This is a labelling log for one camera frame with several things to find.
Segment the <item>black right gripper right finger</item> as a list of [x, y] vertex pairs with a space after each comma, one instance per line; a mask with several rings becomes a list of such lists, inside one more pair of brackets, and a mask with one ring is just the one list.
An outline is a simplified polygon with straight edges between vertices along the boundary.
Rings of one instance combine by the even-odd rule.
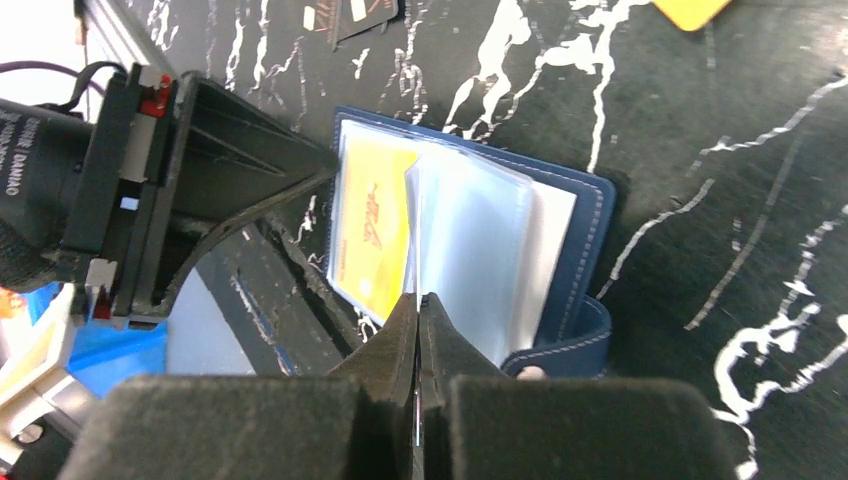
[[723, 433], [693, 386], [668, 379], [508, 377], [453, 326], [419, 313], [427, 479], [731, 479]]

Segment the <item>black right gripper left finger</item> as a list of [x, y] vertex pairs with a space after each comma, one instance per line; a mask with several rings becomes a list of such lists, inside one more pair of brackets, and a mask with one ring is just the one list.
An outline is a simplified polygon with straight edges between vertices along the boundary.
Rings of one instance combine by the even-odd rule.
[[137, 376], [94, 411], [64, 479], [409, 479], [418, 312], [324, 376]]

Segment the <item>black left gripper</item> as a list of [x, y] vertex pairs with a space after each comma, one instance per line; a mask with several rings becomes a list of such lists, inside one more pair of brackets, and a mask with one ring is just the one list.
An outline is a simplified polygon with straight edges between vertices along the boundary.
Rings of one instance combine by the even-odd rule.
[[70, 178], [62, 281], [76, 289], [72, 313], [157, 327], [202, 256], [338, 168], [332, 150], [198, 71], [115, 73]]

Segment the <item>single orange credit card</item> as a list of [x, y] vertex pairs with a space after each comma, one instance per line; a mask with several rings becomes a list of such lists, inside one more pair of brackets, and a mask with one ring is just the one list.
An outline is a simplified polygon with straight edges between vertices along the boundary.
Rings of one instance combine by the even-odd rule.
[[383, 324], [404, 292], [410, 234], [405, 174], [418, 154], [350, 138], [342, 160], [329, 279], [356, 308]]

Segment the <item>black card stack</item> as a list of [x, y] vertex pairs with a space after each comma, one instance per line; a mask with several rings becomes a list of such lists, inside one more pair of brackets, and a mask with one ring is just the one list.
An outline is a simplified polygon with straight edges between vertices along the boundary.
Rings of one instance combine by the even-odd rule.
[[332, 51], [364, 32], [377, 29], [383, 34], [399, 10], [397, 0], [307, 0], [297, 7], [302, 27], [323, 35]]

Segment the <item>navy blue card holder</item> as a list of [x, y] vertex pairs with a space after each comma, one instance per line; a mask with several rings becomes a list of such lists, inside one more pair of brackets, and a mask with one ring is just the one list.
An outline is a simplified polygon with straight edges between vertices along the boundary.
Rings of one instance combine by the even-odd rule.
[[324, 260], [337, 293], [329, 279], [331, 243], [350, 138], [405, 147], [424, 160], [420, 293], [437, 295], [490, 363], [518, 378], [535, 369], [549, 377], [603, 375], [611, 317], [588, 286], [615, 206], [609, 180], [340, 107], [340, 170]]

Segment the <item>single white card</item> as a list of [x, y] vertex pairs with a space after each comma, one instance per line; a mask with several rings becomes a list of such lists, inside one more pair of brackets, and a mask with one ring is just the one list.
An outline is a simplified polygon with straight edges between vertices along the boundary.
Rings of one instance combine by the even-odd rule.
[[[406, 267], [405, 288], [407, 293], [414, 297], [415, 312], [420, 312], [422, 294], [420, 293], [420, 267], [421, 267], [421, 214], [423, 206], [422, 178], [425, 162], [422, 158], [417, 159], [405, 172], [405, 186], [407, 196], [407, 217], [409, 226], [409, 243]], [[420, 348], [416, 347], [414, 362], [414, 429], [413, 445], [422, 446], [422, 394], [421, 394], [421, 354]]]

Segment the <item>orange credit card stack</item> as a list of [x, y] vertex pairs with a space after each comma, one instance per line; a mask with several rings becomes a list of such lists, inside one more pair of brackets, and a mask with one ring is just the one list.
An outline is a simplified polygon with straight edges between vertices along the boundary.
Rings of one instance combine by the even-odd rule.
[[718, 15], [730, 0], [654, 0], [654, 6], [679, 30], [694, 32]]

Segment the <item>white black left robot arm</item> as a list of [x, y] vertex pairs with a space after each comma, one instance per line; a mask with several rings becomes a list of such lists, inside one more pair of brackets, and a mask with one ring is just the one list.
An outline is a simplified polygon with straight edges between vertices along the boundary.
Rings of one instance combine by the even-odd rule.
[[1, 284], [73, 287], [82, 321], [152, 329], [222, 240], [330, 179], [337, 156], [197, 72], [115, 65], [96, 123], [1, 104]]

